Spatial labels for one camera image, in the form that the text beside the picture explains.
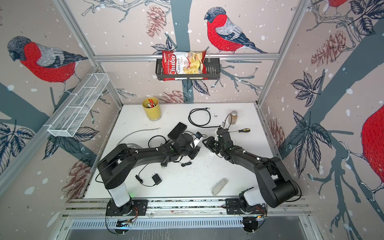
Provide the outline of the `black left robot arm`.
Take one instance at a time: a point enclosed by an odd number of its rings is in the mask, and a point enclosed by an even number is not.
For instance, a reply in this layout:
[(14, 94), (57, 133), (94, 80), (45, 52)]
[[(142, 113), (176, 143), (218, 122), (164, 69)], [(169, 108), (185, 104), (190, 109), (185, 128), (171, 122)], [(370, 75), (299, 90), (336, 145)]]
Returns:
[(135, 149), (119, 144), (98, 164), (102, 183), (115, 205), (122, 207), (131, 201), (125, 180), (132, 169), (153, 163), (167, 166), (185, 156), (192, 160), (200, 151), (198, 144), (202, 139), (203, 135), (197, 132), (194, 135), (182, 133), (176, 140), (155, 148)]

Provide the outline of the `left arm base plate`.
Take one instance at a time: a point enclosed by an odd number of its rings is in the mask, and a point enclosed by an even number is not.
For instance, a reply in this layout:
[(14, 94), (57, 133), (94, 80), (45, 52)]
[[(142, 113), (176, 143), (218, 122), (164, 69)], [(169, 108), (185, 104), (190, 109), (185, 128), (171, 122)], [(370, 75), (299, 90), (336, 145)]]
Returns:
[(122, 216), (145, 216), (148, 208), (148, 200), (131, 199), (125, 205), (117, 207), (114, 200), (110, 199), (107, 208), (107, 217), (122, 217)]

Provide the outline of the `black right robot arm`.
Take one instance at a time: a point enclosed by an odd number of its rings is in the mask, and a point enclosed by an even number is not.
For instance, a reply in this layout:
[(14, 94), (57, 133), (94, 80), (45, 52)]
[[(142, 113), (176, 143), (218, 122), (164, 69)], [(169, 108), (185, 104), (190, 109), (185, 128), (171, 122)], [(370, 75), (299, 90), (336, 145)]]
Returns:
[(278, 157), (265, 158), (236, 146), (229, 131), (218, 128), (216, 137), (203, 140), (211, 152), (224, 157), (231, 164), (239, 165), (256, 175), (261, 196), (267, 205), (276, 208), (291, 198), (301, 195), (301, 190)]

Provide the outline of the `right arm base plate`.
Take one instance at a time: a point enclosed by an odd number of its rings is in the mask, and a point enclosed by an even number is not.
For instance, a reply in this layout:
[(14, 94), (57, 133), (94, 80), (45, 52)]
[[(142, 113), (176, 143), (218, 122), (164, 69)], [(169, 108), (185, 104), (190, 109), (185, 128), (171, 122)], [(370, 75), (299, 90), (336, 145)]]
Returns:
[(225, 199), (224, 207), (228, 215), (266, 215), (268, 212), (268, 206), (263, 204), (257, 204), (250, 206), (245, 200), (239, 198)]

